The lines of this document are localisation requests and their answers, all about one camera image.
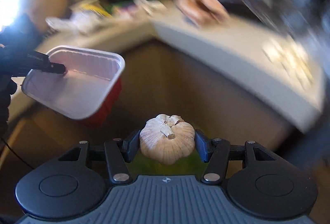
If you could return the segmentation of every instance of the white countertop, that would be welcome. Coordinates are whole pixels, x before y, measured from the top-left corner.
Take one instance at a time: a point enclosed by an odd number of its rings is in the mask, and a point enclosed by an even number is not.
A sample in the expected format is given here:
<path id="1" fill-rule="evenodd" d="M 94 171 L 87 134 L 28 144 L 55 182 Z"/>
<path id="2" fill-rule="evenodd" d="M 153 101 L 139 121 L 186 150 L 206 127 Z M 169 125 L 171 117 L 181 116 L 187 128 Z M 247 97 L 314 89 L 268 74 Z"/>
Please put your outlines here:
<path id="1" fill-rule="evenodd" d="M 312 64 L 314 83 L 305 91 L 298 80 L 285 70 L 274 66 L 262 51 L 272 37 L 281 36 L 262 25 L 232 16 L 226 25 L 204 29 L 187 24 L 171 3 L 168 11 L 151 19 L 102 29 L 90 36 L 59 33 L 45 40 L 37 51 L 48 52 L 58 45 L 121 53 L 155 37 L 198 59 L 256 95 L 301 131 L 308 130 L 323 109 L 325 75 L 322 68 Z M 20 89 L 12 96 L 9 120 L 24 112 L 33 100 Z"/>

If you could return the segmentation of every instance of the metal screw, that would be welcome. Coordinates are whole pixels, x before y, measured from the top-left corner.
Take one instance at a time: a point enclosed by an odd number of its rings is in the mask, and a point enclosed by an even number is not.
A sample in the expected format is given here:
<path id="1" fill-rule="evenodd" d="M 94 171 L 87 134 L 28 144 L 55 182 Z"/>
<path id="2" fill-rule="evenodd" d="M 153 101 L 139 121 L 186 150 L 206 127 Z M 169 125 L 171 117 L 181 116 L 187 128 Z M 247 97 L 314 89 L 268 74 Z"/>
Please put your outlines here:
<path id="1" fill-rule="evenodd" d="M 126 181 L 128 179 L 129 179 L 129 175 L 125 173 L 119 173 L 113 176 L 113 180 L 115 181 Z"/>
<path id="2" fill-rule="evenodd" d="M 220 176 L 216 173 L 208 173 L 204 175 L 204 179 L 206 181 L 218 181 L 220 179 Z"/>

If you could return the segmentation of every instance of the garlic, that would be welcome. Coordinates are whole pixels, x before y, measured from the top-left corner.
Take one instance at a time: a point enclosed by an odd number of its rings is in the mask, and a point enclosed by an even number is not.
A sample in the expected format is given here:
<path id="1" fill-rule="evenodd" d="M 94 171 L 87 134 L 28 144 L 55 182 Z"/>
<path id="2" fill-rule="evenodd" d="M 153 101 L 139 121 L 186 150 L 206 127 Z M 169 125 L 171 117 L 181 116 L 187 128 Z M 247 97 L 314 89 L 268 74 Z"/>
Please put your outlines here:
<path id="1" fill-rule="evenodd" d="M 194 128 L 180 116 L 159 114 L 141 131 L 140 150 L 148 158 L 171 165 L 193 152 L 194 138 Z"/>

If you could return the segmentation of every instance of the plastic tray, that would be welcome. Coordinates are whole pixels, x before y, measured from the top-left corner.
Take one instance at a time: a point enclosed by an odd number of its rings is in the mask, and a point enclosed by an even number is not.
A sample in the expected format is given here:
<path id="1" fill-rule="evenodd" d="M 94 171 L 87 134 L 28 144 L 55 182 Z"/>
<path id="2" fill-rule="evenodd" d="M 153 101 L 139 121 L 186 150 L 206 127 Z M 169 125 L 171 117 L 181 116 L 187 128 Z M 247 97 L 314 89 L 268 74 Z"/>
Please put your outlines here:
<path id="1" fill-rule="evenodd" d="M 47 55 L 51 62 L 64 64 L 66 74 L 31 70 L 24 79 L 22 92 L 68 118 L 85 119 L 85 125 L 99 125 L 100 117 L 105 119 L 104 114 L 110 111 L 121 90 L 118 79 L 125 68 L 123 57 L 69 46 L 55 47 Z"/>

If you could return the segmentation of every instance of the gray ridged plate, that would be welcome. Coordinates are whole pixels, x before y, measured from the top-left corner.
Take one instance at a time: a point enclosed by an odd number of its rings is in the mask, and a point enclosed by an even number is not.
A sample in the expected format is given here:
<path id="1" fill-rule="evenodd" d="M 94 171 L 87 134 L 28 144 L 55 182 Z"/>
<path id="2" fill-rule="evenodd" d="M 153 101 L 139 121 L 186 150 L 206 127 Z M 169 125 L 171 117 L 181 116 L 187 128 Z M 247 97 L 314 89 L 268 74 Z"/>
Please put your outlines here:
<path id="1" fill-rule="evenodd" d="M 31 216 L 19 224 L 46 224 Z M 194 176 L 139 176 L 128 186 L 116 186 L 94 211 L 62 224 L 313 224 L 302 216 L 289 221 L 254 218 L 237 209 L 217 186 Z"/>

